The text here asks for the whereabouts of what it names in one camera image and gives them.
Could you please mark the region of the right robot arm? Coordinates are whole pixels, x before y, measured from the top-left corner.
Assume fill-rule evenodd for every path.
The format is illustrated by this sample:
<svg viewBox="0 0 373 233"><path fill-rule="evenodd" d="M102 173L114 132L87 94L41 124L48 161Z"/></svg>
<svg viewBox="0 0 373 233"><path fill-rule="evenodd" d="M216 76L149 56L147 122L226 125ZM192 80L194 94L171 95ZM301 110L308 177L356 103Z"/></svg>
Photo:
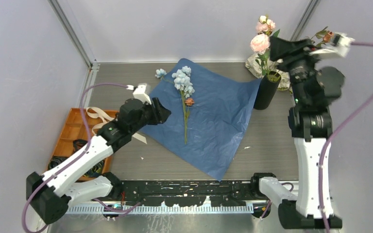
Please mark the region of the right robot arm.
<svg viewBox="0 0 373 233"><path fill-rule="evenodd" d="M341 97L345 77L335 67L316 70L315 65L322 59L346 57L352 42L344 33L331 36L322 48L309 39L270 39L270 59L289 74L292 85L294 106L289 109L288 125L298 157L299 189L293 194L272 173L256 173L250 192L255 199L265 197L277 206L285 229L342 228L331 204L327 165L333 133L329 106Z"/></svg>

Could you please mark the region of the cream ribbon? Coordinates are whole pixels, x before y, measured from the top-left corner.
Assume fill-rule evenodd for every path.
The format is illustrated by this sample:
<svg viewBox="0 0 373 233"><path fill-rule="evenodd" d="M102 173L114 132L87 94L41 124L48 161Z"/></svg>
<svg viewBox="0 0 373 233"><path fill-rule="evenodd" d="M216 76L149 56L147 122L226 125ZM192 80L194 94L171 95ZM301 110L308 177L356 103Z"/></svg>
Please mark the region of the cream ribbon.
<svg viewBox="0 0 373 233"><path fill-rule="evenodd" d="M102 121L101 123L98 123L91 128L91 131L92 131L93 135L96 134L95 130L99 130L106 123L108 123L108 122L110 122L114 119L114 117L109 116L107 114L107 112L105 112L104 110L102 110L98 107L87 107L85 110L86 110L86 114L90 118L93 118L93 119L98 119L99 118ZM138 133L135 133L134 135L132 135L132 138L134 138L134 139L136 139L136 140L138 140L138 141L140 141L144 144L147 144L146 137L144 137L144 136L142 136Z"/></svg>

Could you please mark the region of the blue hydrangea flower stem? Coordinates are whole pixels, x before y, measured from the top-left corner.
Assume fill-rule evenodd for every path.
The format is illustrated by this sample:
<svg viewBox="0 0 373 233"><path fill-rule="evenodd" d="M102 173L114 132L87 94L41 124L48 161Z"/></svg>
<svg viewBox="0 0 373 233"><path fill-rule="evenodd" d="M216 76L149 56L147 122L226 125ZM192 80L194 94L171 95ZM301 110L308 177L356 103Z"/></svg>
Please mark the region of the blue hydrangea flower stem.
<svg viewBox="0 0 373 233"><path fill-rule="evenodd" d="M192 69L188 66L184 66L172 74L174 78L174 87L181 96L182 108L184 114L184 143L187 144L188 135L188 119L190 116L190 108L195 104L192 95L195 93L193 83L191 82Z"/></svg>

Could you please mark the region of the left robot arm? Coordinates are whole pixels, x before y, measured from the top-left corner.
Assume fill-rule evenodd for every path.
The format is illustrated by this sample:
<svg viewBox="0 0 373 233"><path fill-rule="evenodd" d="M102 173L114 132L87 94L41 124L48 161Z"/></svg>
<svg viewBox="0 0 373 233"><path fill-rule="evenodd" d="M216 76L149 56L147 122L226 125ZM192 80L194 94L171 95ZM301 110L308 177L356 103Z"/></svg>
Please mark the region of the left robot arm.
<svg viewBox="0 0 373 233"><path fill-rule="evenodd" d="M171 111L158 98L152 102L128 99L111 121L104 124L87 144L63 163L26 178L26 199L45 224L58 221L69 207L98 197L121 197L120 180L111 172L77 183L94 165L113 155L146 125L163 124Z"/></svg>

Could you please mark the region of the orange rose flower stem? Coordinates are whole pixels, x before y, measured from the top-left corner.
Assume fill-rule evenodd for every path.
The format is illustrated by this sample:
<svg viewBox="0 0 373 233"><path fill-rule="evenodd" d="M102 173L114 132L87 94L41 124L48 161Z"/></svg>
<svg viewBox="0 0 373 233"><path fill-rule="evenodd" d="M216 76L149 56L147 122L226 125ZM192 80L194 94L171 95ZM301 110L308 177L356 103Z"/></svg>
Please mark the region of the orange rose flower stem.
<svg viewBox="0 0 373 233"><path fill-rule="evenodd" d="M276 30L276 31L273 31L272 30L272 27L271 29L268 31L269 33L269 48L268 48L268 52L267 52L267 55L269 56L269 60L271 62L273 62L273 66L271 68L269 68L269 71L265 73L268 75L268 80L272 81L272 82L277 82L281 79L281 76L282 76L282 73L283 73L283 70L278 68L278 64L279 64L279 58L276 58L276 59L273 59L273 55L274 54L277 54L277 51L278 51L278 46L277 46L277 43L273 43L273 41L277 41L277 39L279 39L279 32L280 30ZM313 45L314 48L312 48L312 50L315 50L317 48L321 48L322 45L325 45L326 43L329 43L329 41L331 40L333 36L333 33L329 30L327 30L327 26L316 32L312 37L305 37L303 38L303 40L308 40L310 42L311 45Z"/></svg>

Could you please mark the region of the blue paper flower bouquet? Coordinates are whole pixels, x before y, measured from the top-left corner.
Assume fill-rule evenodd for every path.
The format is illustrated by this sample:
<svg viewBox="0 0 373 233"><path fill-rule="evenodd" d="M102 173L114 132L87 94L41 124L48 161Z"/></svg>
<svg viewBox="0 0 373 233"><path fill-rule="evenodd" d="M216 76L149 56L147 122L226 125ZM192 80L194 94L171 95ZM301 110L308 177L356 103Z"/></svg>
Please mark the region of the blue paper flower bouquet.
<svg viewBox="0 0 373 233"><path fill-rule="evenodd" d="M195 104L190 108L187 144L181 96L174 84L159 81L150 96L171 111L163 124L145 126L142 132L215 180L222 180L247 131L260 80L237 82L188 59L166 71L166 79L184 66L192 69Z"/></svg>

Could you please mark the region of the pink rose flower stem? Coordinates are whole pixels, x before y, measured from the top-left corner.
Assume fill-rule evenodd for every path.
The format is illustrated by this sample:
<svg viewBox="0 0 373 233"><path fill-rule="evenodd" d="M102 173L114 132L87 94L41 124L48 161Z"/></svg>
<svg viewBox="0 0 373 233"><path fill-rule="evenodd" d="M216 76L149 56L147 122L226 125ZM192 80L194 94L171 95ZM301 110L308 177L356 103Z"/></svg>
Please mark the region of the pink rose flower stem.
<svg viewBox="0 0 373 233"><path fill-rule="evenodd" d="M272 71L270 60L271 38L277 37L280 29L276 29L276 23L268 15L261 15L256 24L257 35L250 41L250 48L254 52L252 63L255 63L261 77L269 75Z"/></svg>

